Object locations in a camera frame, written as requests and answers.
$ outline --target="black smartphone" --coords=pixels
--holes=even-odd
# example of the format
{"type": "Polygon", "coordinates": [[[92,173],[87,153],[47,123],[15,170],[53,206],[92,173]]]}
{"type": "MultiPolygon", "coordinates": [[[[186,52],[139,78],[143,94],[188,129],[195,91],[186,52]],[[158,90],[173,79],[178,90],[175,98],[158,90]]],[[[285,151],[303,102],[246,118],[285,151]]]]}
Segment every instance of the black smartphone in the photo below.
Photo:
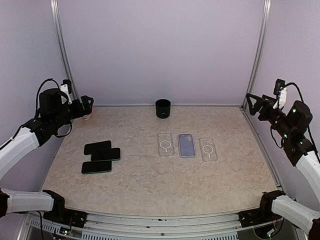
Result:
{"type": "Polygon", "coordinates": [[[98,149],[91,155],[91,161],[116,161],[120,160],[120,148],[98,149]]]}
{"type": "Polygon", "coordinates": [[[94,143],[88,143],[84,145],[84,155],[90,155],[94,150],[98,149],[110,149],[111,141],[99,141],[94,143]]]}
{"type": "Polygon", "coordinates": [[[82,163],[82,174],[97,174],[111,172],[112,161],[85,161],[82,163]]]}

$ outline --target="lavender wall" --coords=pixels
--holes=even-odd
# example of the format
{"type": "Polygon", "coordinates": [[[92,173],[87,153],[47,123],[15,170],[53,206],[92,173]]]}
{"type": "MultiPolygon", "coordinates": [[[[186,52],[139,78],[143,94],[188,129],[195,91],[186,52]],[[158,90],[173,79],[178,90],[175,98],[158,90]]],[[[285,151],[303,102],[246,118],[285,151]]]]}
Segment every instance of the lavender wall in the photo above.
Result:
{"type": "MultiPolygon", "coordinates": [[[[265,45],[253,93],[273,95],[277,78],[295,82],[313,114],[310,125],[313,138],[320,148],[320,1],[272,0],[265,45]]],[[[288,88],[288,111],[299,100],[296,89],[288,88]]],[[[278,171],[286,193],[299,203],[315,210],[320,205],[302,174],[293,167],[283,150],[270,136],[270,124],[252,117],[278,171]]]]}
{"type": "MultiPolygon", "coordinates": [[[[47,78],[64,79],[48,0],[0,2],[0,143],[35,113],[36,93],[47,78]]],[[[59,147],[52,138],[21,160],[0,181],[2,188],[38,191],[59,147]]],[[[0,219],[0,239],[16,239],[21,218],[0,219]]]]}
{"type": "Polygon", "coordinates": [[[63,36],[96,105],[242,104],[264,0],[68,0],[63,36]]]}

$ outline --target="smartphone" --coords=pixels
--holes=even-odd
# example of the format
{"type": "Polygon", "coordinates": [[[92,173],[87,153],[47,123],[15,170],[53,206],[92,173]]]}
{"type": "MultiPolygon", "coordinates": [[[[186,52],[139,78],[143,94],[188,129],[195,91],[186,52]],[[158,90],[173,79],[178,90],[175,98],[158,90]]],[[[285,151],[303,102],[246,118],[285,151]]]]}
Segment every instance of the smartphone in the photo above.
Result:
{"type": "Polygon", "coordinates": [[[82,174],[97,174],[111,172],[111,161],[85,161],[82,163],[82,174]]]}
{"type": "Polygon", "coordinates": [[[193,158],[196,156],[194,139],[191,134],[180,134],[178,136],[179,152],[182,158],[193,158]]]}
{"type": "Polygon", "coordinates": [[[91,161],[116,161],[120,160],[120,148],[98,149],[91,155],[91,161]]]}
{"type": "Polygon", "coordinates": [[[111,141],[99,141],[84,145],[84,155],[90,155],[94,150],[98,149],[110,149],[111,141]]]}

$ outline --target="black cup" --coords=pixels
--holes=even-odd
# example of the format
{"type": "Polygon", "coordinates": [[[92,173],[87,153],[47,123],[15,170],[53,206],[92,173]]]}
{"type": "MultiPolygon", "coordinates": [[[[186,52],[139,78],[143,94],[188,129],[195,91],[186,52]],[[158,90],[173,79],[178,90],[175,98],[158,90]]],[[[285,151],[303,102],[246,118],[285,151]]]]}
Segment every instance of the black cup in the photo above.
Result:
{"type": "Polygon", "coordinates": [[[167,99],[159,99],[155,102],[156,116],[160,119],[166,119],[170,116],[171,102],[167,99]]]}

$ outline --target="beige table surface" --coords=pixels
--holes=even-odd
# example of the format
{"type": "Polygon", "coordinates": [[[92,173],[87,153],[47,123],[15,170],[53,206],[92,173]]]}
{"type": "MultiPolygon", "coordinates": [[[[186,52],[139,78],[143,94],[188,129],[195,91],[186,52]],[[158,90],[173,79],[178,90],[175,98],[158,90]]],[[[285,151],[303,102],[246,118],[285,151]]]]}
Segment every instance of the beige table surface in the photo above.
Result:
{"type": "Polygon", "coordinates": [[[137,216],[189,216],[258,207],[275,182],[240,109],[174,106],[167,119],[151,106],[95,108],[77,119],[46,177],[43,189],[66,207],[137,216]],[[175,155],[160,157],[157,135],[171,133],[175,155]],[[179,156],[178,135],[192,134],[196,157],[179,156]],[[214,141],[218,160],[204,162],[199,138],[214,141]],[[87,143],[111,140],[121,148],[112,172],[81,174],[87,143]]]}

